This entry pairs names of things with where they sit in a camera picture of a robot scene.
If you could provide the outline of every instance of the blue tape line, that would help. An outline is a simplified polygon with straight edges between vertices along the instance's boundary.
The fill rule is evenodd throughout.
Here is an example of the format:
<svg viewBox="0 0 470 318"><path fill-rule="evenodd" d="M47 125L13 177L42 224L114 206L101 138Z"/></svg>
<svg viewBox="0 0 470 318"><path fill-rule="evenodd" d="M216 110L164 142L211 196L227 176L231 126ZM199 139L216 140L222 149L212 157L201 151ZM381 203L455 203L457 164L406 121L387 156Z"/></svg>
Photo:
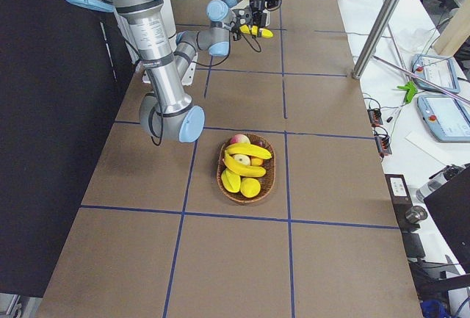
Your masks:
<svg viewBox="0 0 470 318"><path fill-rule="evenodd" d="M286 100L286 82L284 80L284 39L283 39L283 27L282 27L282 6L279 7L279 27L281 28L280 38L281 38L281 73L282 73L282 108L283 108L283 117L287 119L287 100Z"/></svg>
<svg viewBox="0 0 470 318"><path fill-rule="evenodd" d="M319 77L347 77L347 74L334 74L334 73L294 73L284 72L287 76L319 76Z"/></svg>
<svg viewBox="0 0 470 318"><path fill-rule="evenodd" d="M294 253L292 250L292 213L291 192L289 183L289 149L287 148L287 132L284 131L284 153L286 157L286 194L287 194L287 230L289 235L289 273L291 281L291 315L295 318L295 290L294 290Z"/></svg>
<svg viewBox="0 0 470 318"><path fill-rule="evenodd" d="M240 72L240 73L267 73L267 74L280 74L284 76L319 76L319 77L347 77L347 74L334 74L334 73L292 73L292 72L266 72L266 71L249 71L249 70L235 70L230 68L212 68L213 71L221 72Z"/></svg>
<svg viewBox="0 0 470 318"><path fill-rule="evenodd" d="M212 60L214 59L213 56L211 56L211 60L209 61L209 66L212 66ZM206 78L206 87L204 88L204 98L207 96L207 90L209 88L209 78L211 76L211 67L209 67L209 70L207 72L207 78Z"/></svg>
<svg viewBox="0 0 470 318"><path fill-rule="evenodd" d="M268 130L263 130L263 129L227 129L224 127L210 127L210 126L204 126L204 129L211 129L214 131L234 131L234 132L258 132L258 133L271 133L271 134L283 134L282 131L268 131Z"/></svg>
<svg viewBox="0 0 470 318"><path fill-rule="evenodd" d="M389 225L373 225L373 224L355 224L355 223L336 223L330 221L316 221L316 220L291 220L296 224L310 224L310 225L329 225L329 226L347 226L350 228L380 228L383 230L399 230L398 226Z"/></svg>
<svg viewBox="0 0 470 318"><path fill-rule="evenodd" d="M349 138L356 140L374 140L374 137L362 137L362 136L347 136L340 134L322 134L322 133L309 133L309 132L289 132L289 131L270 131L263 129L230 129L225 127L211 127L204 126L204 129L215 130L215 131L235 131L235 132L259 132L259 133L271 133L271 134L288 134L288 135L297 135L297 136L315 136L315 137L329 137L329 138Z"/></svg>
<svg viewBox="0 0 470 318"><path fill-rule="evenodd" d="M287 223L287 219L278 217L251 217L248 215L232 215L232 214L215 214L215 213L198 213L186 212L185 215L192 215L194 217L221 217L225 219L244 219L244 220L258 220L258 221L273 221L276 223Z"/></svg>
<svg viewBox="0 0 470 318"><path fill-rule="evenodd" d="M156 214L174 214L182 215L183 212L177 210L164 210L164 209L146 209L146 208L130 208L125 206L93 206L89 204L82 204L80 208L83 209L102 209L102 210L116 210L121 212L142 212L142 213L156 213ZM244 220L257 220L257 221L273 221L277 223L288 223L289 219L279 217L251 217L247 215L232 215L232 214L215 214L215 213L199 213L199 212L184 212L184 215L193 217L221 217L229 219L244 219ZM329 226L349 226L355 228L382 228L386 230L400 229L396 226L388 225L374 225L374 224L355 224L355 223L335 223L319 220L301 220L291 219L291 223L310 224L310 225L329 225Z"/></svg>
<svg viewBox="0 0 470 318"><path fill-rule="evenodd" d="M206 91L207 91L207 86L206 90L204 91L204 98L206 97ZM122 121L122 120L116 120L116 123L121 123L121 124L129 124L129 125L140 125L138 122L133 122L133 121ZM316 137L329 137L329 138L347 138L347 139L353 139L353 140L374 140L374 137L364 137L364 136L349 136L349 135L343 135L343 134L326 134L326 133L312 133L312 132L290 132L290 131L270 131L267 129L230 129L228 127L211 127L211 126L204 126L204 129L208 130L213 130L213 131L236 131L236 132L258 132L258 133L270 133L270 134L291 134L291 135L297 135L297 136L316 136Z"/></svg>
<svg viewBox="0 0 470 318"><path fill-rule="evenodd" d="M175 244L175 251L173 253L173 260L171 263L171 271L170 271L170 279L168 281L167 296L165 298L164 308L163 308L163 318L166 318L167 313L168 313L168 305L170 303L170 296L171 296L171 287L173 285L173 277L175 275L176 259L178 258L179 242L181 240L181 232L183 230L184 212L186 211L186 205L187 205L188 194L189 194L189 185L191 183L192 169L194 167L194 161L195 161L197 149L198 149L198 141L196 140L194 143L194 148L192 149L191 165L189 166L189 175L188 175L188 182L186 185L186 192L184 193L183 209L181 210L181 219L179 221L178 235L176 237L176 244Z"/></svg>
<svg viewBox="0 0 470 318"><path fill-rule="evenodd" d="M286 81L284 75L282 75L282 110L284 119L287 120Z"/></svg>
<svg viewBox="0 0 470 318"><path fill-rule="evenodd" d="M129 208L123 206L92 206L88 204L82 204L80 208L83 209L104 209L104 210L117 210L120 212L142 212L142 213L157 213L157 214L181 214L176 210L163 210L163 209L145 209L145 208Z"/></svg>
<svg viewBox="0 0 470 318"><path fill-rule="evenodd" d="M347 35L347 33L344 30L318 30L318 29L315 29L314 32L317 32L317 33L346 34Z"/></svg>
<svg viewBox="0 0 470 318"><path fill-rule="evenodd" d="M287 134L294 134L297 136L317 136L317 137L329 137L329 138L348 138L354 140L374 140L374 137L362 137L362 136L347 136L341 134L323 134L323 133L304 133L304 132L287 132Z"/></svg>

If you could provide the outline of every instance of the metal pole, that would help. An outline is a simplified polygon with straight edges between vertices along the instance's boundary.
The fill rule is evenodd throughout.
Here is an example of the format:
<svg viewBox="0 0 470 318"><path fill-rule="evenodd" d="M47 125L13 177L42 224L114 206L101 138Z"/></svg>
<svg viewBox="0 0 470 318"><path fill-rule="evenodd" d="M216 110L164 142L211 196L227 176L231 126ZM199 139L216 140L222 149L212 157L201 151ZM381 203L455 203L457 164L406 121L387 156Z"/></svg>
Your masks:
<svg viewBox="0 0 470 318"><path fill-rule="evenodd" d="M404 70L406 70L405 61L404 61L404 59L403 59L402 53L400 52L400 48L398 47L398 43L397 43L397 41L395 40L394 33L391 32L390 24L387 24L387 28L388 28L388 32L390 33L391 41L392 41L392 43L394 44L395 51L397 52L397 56L398 56L399 63L401 64L402 68L403 68ZM411 80L411 77L410 77L408 74L405 74L405 78L406 78L408 81Z"/></svg>
<svg viewBox="0 0 470 318"><path fill-rule="evenodd" d="M383 30L385 29L388 21L390 20L391 15L393 14L395 7L397 6L399 0L385 0L383 2L382 8L375 20L374 26L370 31L370 34L364 44L361 54L359 55L358 61L354 66L352 71L352 77L354 79L360 79L362 73L366 69L367 63L369 63L370 57L375 51L380 37L382 36Z"/></svg>
<svg viewBox="0 0 470 318"><path fill-rule="evenodd" d="M374 57L377 61L383 62L383 63L385 63L385 64L387 64L387 65L389 65L389 66L391 66L391 67L393 67L393 68L396 68L396 69L399 70L399 71L402 71L403 73L409 75L410 77L419 79L421 82L424 82L424 83L430 85L431 87L434 87L435 89L437 89L437 90L439 90L440 92L442 92L442 93L444 93L444 94L446 94L446 95L448 95L448 96L454 98L455 100L459 100L459 101L462 101L463 103L465 103L465 104L467 104L467 105L470 105L470 100L467 100L467 99L465 99L465 98L463 98L463 97L461 97L461 96L459 96L459 95L457 95L457 94L454 94L454 93L452 93L452 92L450 92L450 91L444 89L443 87L439 87L437 84L434 84L434 83L432 83L432 82L429 82L427 79L423 79L423 78L421 78L420 76L418 76L418 75L416 75L416 74L414 74L414 73L412 73L412 72L410 72L410 71L404 70L403 68L401 68L401 67L399 67L399 66L397 66L397 65L394 65L393 63L390 63L389 61L385 61L384 59L381 59L381 58L379 58L379 57L377 57L377 56L375 56L375 55L372 56L372 57Z"/></svg>

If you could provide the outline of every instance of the black panel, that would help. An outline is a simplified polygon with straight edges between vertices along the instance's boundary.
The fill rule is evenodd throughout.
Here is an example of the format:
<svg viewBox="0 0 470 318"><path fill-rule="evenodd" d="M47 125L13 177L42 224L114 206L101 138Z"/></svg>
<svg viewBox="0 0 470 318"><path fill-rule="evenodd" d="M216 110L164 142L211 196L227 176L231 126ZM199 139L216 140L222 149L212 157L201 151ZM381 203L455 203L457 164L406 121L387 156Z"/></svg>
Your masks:
<svg viewBox="0 0 470 318"><path fill-rule="evenodd" d="M96 15L1 0L0 292L42 297L131 77Z"/></svg>
<svg viewBox="0 0 470 318"><path fill-rule="evenodd" d="M424 202L462 268L470 273L470 167L428 195Z"/></svg>

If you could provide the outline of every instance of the green object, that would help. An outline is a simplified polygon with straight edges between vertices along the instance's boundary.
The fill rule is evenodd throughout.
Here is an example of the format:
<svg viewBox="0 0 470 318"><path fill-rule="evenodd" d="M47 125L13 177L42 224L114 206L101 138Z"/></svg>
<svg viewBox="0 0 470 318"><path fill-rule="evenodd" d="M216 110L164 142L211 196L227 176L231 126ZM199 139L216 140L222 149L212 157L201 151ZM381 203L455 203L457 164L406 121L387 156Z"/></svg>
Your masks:
<svg viewBox="0 0 470 318"><path fill-rule="evenodd" d="M416 86L414 85L414 83L412 81L409 81L405 85L399 85L399 86L397 86L397 88L406 90L405 104L409 104L413 100L413 97L418 92L418 90L416 89Z"/></svg>

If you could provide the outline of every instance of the fruit basket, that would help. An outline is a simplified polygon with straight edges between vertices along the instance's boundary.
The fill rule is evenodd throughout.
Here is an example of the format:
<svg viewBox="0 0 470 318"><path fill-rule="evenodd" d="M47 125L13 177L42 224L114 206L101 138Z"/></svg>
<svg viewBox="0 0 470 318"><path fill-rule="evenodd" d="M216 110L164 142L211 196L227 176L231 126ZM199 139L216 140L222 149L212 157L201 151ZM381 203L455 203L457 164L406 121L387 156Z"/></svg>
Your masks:
<svg viewBox="0 0 470 318"><path fill-rule="evenodd" d="M257 136L256 134L245 134L245 136L248 137L251 144L261 144L263 148L267 149L271 153L272 157L263 161L262 167L266 169L266 174L261 177L256 177L256 179L261 184L261 190L259 194L252 198L248 198L245 197L241 192L229 192L223 185L222 173L227 168L223 160L225 156L225 149L231 144L231 140L227 140L223 143L220 149L219 160L217 163L217 184L219 185L220 191L222 191L225 196L239 204L255 203L263 199L270 193L275 180L275 154L274 149L270 143L263 137Z"/></svg>

